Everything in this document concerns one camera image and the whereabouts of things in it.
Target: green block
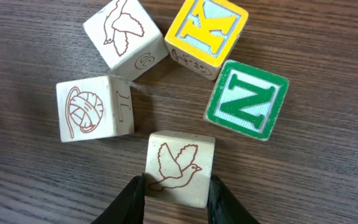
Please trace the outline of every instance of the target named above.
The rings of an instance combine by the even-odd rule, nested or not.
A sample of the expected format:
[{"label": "green block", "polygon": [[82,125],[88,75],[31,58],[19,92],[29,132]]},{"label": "green block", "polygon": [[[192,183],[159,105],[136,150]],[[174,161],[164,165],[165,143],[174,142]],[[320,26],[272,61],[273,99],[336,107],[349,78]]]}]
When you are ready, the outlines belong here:
[{"label": "green block", "polygon": [[227,60],[216,81],[204,119],[266,141],[284,102],[289,81],[258,68]]}]

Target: block top face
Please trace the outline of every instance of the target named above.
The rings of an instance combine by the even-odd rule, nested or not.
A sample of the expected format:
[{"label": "block top face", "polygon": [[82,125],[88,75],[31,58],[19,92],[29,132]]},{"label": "block top face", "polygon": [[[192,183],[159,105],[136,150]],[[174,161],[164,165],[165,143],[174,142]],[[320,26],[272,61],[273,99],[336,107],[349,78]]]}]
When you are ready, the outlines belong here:
[{"label": "block top face", "polygon": [[289,81],[228,60],[215,84],[204,118],[266,141],[282,107]]},{"label": "block top face", "polygon": [[138,0],[113,0],[83,27],[111,69],[161,35]]},{"label": "block top face", "polygon": [[56,85],[62,142],[115,135],[108,76]]},{"label": "block top face", "polygon": [[150,135],[146,195],[171,203],[205,208],[215,138],[162,131]]},{"label": "block top face", "polygon": [[248,12],[227,0],[186,0],[165,40],[220,67],[248,20]]}]

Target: toy block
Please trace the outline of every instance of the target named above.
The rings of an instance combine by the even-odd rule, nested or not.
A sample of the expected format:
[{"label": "toy block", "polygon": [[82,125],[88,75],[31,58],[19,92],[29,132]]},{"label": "toy block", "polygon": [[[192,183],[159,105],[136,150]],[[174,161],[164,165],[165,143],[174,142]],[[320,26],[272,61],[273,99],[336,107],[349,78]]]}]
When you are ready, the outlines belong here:
[{"label": "toy block", "polygon": [[160,30],[138,0],[113,0],[83,27],[114,75],[128,81],[168,55]]},{"label": "toy block", "polygon": [[146,196],[206,208],[215,138],[175,131],[150,135]]},{"label": "toy block", "polygon": [[110,76],[56,85],[62,142],[120,136],[134,132],[131,90]]},{"label": "toy block", "polygon": [[228,60],[216,81],[204,119],[266,141],[288,86],[284,77]]},{"label": "toy block", "polygon": [[186,0],[165,36],[171,57],[215,80],[248,20],[227,0]]}]

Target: white block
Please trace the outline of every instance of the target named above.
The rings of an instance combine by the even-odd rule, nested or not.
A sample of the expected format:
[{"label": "white block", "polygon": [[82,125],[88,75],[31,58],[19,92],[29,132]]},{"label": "white block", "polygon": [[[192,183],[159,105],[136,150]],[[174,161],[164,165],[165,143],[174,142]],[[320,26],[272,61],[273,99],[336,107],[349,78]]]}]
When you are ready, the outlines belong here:
[{"label": "white block", "polygon": [[168,55],[160,30],[138,0],[113,0],[83,27],[114,74],[129,81]]},{"label": "white block", "polygon": [[120,136],[134,132],[131,90],[110,76],[56,85],[62,142]]},{"label": "white block", "polygon": [[205,208],[215,138],[175,131],[150,135],[146,162],[146,195]]}]

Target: dove illustration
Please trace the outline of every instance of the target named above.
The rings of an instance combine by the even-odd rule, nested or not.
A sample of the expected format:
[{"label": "dove illustration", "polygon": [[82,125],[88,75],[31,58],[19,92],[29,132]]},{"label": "dove illustration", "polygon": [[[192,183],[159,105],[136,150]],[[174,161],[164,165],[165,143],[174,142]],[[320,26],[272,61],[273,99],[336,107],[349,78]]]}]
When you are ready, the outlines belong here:
[{"label": "dove illustration", "polygon": [[162,191],[163,189],[174,189],[188,185],[194,174],[200,170],[194,164],[198,150],[198,145],[189,144],[180,149],[174,158],[167,143],[163,143],[158,150],[159,172],[163,179],[149,184],[150,190]]},{"label": "dove illustration", "polygon": [[110,12],[104,22],[106,40],[104,45],[114,43],[118,56],[122,56],[128,49],[128,34],[143,37],[142,24],[129,13],[122,12],[127,0],[117,0],[116,7]]}]

